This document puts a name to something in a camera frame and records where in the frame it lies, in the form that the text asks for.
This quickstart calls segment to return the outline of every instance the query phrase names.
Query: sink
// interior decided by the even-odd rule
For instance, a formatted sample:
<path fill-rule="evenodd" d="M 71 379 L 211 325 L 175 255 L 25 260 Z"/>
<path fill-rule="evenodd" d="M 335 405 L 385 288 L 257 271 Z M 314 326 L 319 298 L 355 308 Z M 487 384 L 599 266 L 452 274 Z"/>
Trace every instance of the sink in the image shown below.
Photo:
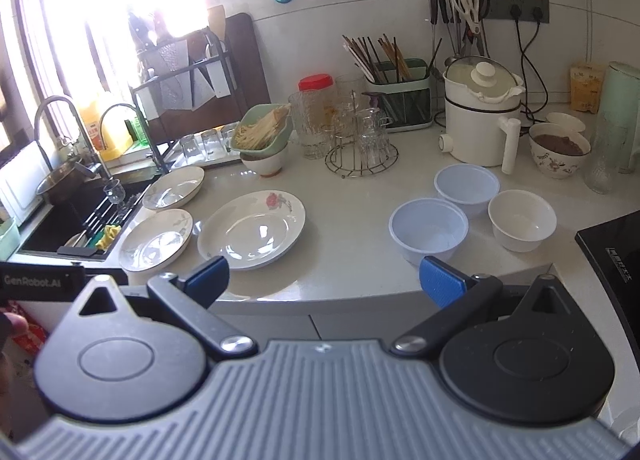
<path fill-rule="evenodd" d="M 130 201 L 130 211 L 128 213 L 121 213 L 122 221 L 120 224 L 124 225 L 136 213 L 144 192 L 159 178 L 159 174 L 155 168 L 146 167 L 128 171 L 114 177 L 120 179 L 124 187 L 126 193 L 124 202 L 132 199 Z M 85 229 L 83 223 L 92 215 L 98 206 L 102 206 L 100 212 L 110 207 L 108 201 L 102 203 L 105 200 L 102 186 L 103 183 L 100 179 L 85 182 L 71 199 L 65 203 L 53 206 L 44 220 L 24 241 L 18 252 L 37 256 L 73 258 L 68 255 L 57 254 L 56 251 L 59 247 L 63 246 L 69 238 L 81 233 Z M 115 209 L 111 208 L 109 213 L 115 213 Z M 104 252 L 98 251 L 98 253 L 90 257 L 78 259 L 104 261 L 109 252 L 109 249 Z"/>

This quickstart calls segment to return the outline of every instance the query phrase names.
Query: metal faucet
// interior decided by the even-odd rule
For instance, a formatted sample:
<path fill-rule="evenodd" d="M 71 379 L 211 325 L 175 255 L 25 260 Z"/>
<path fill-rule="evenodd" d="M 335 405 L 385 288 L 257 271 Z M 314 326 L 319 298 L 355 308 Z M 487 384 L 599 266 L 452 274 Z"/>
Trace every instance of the metal faucet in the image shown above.
<path fill-rule="evenodd" d="M 111 105 L 100 116 L 100 120 L 98 121 L 98 137 L 100 137 L 100 142 L 102 143 L 102 146 L 105 146 L 104 136 L 102 135 L 102 122 L 104 121 L 104 117 L 107 115 L 107 113 L 110 112 L 111 109 L 116 108 L 116 106 L 126 106 L 127 108 L 131 108 L 136 113 L 136 117 L 140 122 L 140 127 L 142 128 L 142 131 L 145 132 L 146 140 L 149 142 L 149 146 L 151 147 L 151 154 L 149 154 L 147 157 L 151 157 L 153 159 L 154 163 L 158 167 L 158 170 L 160 170 L 160 173 L 162 173 L 163 175 L 166 175 L 167 173 L 169 173 L 169 170 L 167 169 L 166 164 L 164 163 L 164 159 L 160 154 L 160 150 L 158 150 L 158 145 L 156 145 L 151 140 L 151 135 L 149 135 L 149 132 L 146 129 L 146 119 L 143 116 L 142 111 L 140 111 L 139 108 L 136 108 L 133 105 L 130 105 L 129 103 L 116 103 L 114 105 Z"/>
<path fill-rule="evenodd" d="M 71 115 L 76 120 L 76 124 L 78 124 L 78 128 L 80 130 L 80 136 L 82 137 L 84 144 L 89 150 L 89 154 L 91 155 L 91 160 L 96 165 L 95 167 L 97 169 L 95 169 L 95 171 L 100 173 L 100 176 L 104 180 L 113 179 L 113 177 L 109 173 L 109 170 L 107 169 L 106 164 L 104 164 L 102 157 L 100 157 L 100 153 L 98 153 L 98 151 L 94 148 L 94 145 L 91 142 L 91 137 L 89 136 L 89 133 L 87 133 L 86 131 L 86 127 L 82 122 L 82 118 L 78 113 L 78 109 L 76 108 L 74 101 L 69 96 L 66 96 L 66 95 L 52 95 L 47 97 L 42 103 L 40 103 L 40 106 L 38 106 L 38 109 L 36 110 L 36 116 L 33 122 L 34 124 L 33 137 L 36 140 L 36 144 L 38 145 L 38 149 L 40 150 L 40 153 L 44 157 L 44 161 L 47 163 L 47 166 L 49 167 L 49 171 L 53 171 L 53 168 L 51 167 L 51 161 L 49 161 L 49 156 L 47 155 L 47 152 L 44 151 L 44 149 L 42 148 L 42 145 L 40 144 L 40 119 L 42 118 L 42 115 L 44 114 L 44 111 L 47 108 L 47 106 L 55 101 L 64 101 L 69 105 L 69 110 L 71 110 Z"/>

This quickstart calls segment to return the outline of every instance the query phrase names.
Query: gray ribbed panel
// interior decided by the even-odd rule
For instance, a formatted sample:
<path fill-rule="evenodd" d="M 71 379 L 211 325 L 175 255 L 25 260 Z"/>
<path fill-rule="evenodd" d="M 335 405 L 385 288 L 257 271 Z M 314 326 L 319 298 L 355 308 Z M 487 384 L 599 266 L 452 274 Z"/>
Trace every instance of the gray ribbed panel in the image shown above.
<path fill-rule="evenodd" d="M 613 460 L 627 450 L 591 419 L 547 430 L 484 420 L 431 366 L 377 341 L 272 342 L 220 364 L 161 418 L 128 428 L 55 418 L 20 446 L 33 460 Z"/>

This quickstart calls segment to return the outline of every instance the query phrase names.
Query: finger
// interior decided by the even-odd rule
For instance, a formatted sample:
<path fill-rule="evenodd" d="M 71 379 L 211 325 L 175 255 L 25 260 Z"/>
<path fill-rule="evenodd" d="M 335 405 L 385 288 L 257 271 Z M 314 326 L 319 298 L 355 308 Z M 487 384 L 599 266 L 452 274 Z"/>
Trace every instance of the finger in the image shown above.
<path fill-rule="evenodd" d="M 12 312 L 5 312 L 4 315 L 9 321 L 11 321 L 12 332 L 11 335 L 21 335 L 28 331 L 29 323 L 21 315 L 14 314 Z"/>

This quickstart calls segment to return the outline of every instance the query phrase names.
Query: white countertop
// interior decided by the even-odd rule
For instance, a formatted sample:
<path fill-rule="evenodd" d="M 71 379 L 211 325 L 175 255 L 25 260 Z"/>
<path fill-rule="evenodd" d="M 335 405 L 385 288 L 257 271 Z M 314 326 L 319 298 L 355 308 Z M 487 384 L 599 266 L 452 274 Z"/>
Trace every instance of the white countertop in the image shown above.
<path fill-rule="evenodd" d="M 567 105 L 552 105 L 546 111 L 570 112 Z M 588 125 L 594 116 L 580 114 Z M 341 179 L 324 161 L 303 159 L 295 145 L 289 161 L 276 177 L 263 179 L 242 164 L 207 170 L 204 184 L 186 209 L 196 222 L 205 221 L 226 202 L 252 191 L 284 190 L 296 195 L 306 208 L 306 225 L 300 239 L 276 262 L 256 271 L 231 274 L 229 288 L 216 303 L 224 313 L 225 300 L 232 313 L 309 314 L 336 310 L 336 302 L 419 291 L 417 269 L 394 249 L 388 233 L 388 219 L 400 204 L 414 198 L 434 196 L 433 177 L 448 164 L 457 162 L 438 150 L 433 126 L 414 132 L 393 133 L 399 159 L 391 169 L 373 177 Z M 589 317 L 611 351 L 616 363 L 616 382 L 609 395 L 613 416 L 640 404 L 640 375 L 615 311 L 574 240 L 578 230 L 640 209 L 640 174 L 620 175 L 613 193 L 598 195 L 582 182 L 580 175 L 554 180 L 542 175 L 529 153 L 527 137 L 520 140 L 513 175 L 493 168 L 502 189 L 526 189 L 543 196 L 558 215 L 558 229 L 538 249 L 513 253 L 496 242 L 487 215 L 470 222 L 468 237 L 450 260 L 466 274 L 503 276 L 541 265 L 554 265 L 567 290 Z M 150 216 L 144 208 L 130 227 Z M 91 267 L 117 267 L 116 244 L 105 262 L 84 262 Z M 15 255 L 18 262 L 70 263 L 69 260 Z M 167 267 L 186 273 L 202 263 L 196 238 L 174 263 Z M 143 283 L 149 275 L 130 274 L 130 283 Z"/>

